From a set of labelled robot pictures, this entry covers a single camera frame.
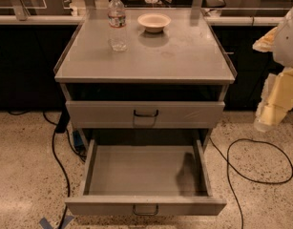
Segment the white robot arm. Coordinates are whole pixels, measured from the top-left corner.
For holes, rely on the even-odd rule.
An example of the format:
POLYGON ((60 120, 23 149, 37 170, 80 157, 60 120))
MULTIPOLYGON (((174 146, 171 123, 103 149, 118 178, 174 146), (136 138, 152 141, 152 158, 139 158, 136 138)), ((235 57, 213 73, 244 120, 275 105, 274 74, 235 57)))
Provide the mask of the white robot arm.
POLYGON ((293 10, 252 48, 258 52, 272 52, 274 61, 283 66, 279 74, 267 76, 256 111, 254 127, 260 132, 268 132, 293 109, 293 10))

